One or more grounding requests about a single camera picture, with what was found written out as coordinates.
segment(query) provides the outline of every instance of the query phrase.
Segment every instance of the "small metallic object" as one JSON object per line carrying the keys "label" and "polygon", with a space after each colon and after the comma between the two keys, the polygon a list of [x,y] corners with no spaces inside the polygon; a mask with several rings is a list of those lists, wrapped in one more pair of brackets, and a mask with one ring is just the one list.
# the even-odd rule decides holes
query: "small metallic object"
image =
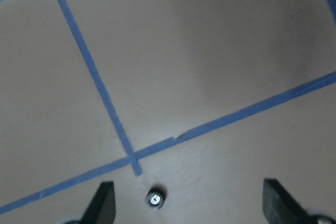
{"label": "small metallic object", "polygon": [[154,208],[160,209],[163,206],[164,201],[166,200],[166,193],[158,188],[153,187],[150,189],[146,196],[146,202]]}
{"label": "small metallic object", "polygon": [[270,224],[336,224],[328,216],[310,216],[276,179],[264,180],[262,203]]}
{"label": "small metallic object", "polygon": [[116,216],[115,203],[113,182],[103,182],[82,219],[69,221],[65,224],[113,224]]}

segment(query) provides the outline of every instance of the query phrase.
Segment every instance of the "black object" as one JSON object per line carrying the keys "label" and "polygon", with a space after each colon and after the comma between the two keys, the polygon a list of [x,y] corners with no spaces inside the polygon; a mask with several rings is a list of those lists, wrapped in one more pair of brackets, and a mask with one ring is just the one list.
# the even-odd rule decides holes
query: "black object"
{"label": "black object", "polygon": [[82,219],[80,221],[70,221],[66,224],[113,224],[116,216],[115,203],[113,182],[103,182]]}
{"label": "black object", "polygon": [[276,179],[264,180],[262,203],[270,224],[336,224],[328,216],[310,216]]}
{"label": "black object", "polygon": [[160,209],[163,206],[165,200],[166,193],[158,187],[150,189],[146,196],[146,202],[148,205],[157,209]]}

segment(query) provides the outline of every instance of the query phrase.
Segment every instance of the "floor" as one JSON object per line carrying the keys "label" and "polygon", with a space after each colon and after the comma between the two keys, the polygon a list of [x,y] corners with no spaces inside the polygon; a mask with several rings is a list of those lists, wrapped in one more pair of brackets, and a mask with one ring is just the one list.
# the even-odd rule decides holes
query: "floor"
{"label": "floor", "polygon": [[266,224],[265,177],[336,217],[326,0],[66,0],[113,122],[58,1],[0,3],[0,223],[79,218],[113,180],[117,224]]}

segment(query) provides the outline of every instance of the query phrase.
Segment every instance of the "gray surface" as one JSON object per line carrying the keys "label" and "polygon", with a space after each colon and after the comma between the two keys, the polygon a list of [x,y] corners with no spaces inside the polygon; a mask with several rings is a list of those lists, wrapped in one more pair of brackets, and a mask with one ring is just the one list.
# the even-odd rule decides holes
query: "gray surface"
{"label": "gray surface", "polygon": [[[67,0],[134,149],[336,69],[325,0]],[[0,3],[0,203],[125,155],[56,0]],[[336,216],[335,85],[0,216],[57,223],[114,180],[118,224],[266,223],[264,177]],[[169,194],[160,211],[150,186]]]}

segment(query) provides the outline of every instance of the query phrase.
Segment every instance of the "concrete floor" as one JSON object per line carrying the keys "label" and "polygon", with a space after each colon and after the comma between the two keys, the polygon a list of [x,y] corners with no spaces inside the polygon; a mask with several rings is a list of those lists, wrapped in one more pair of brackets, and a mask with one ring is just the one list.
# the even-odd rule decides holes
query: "concrete floor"
{"label": "concrete floor", "polygon": [[[326,0],[67,0],[135,151],[336,70]],[[56,0],[0,3],[0,205],[125,157]],[[267,223],[262,180],[336,217],[332,84],[0,215],[80,216],[114,180],[117,224]],[[153,211],[144,197],[168,189]]]}

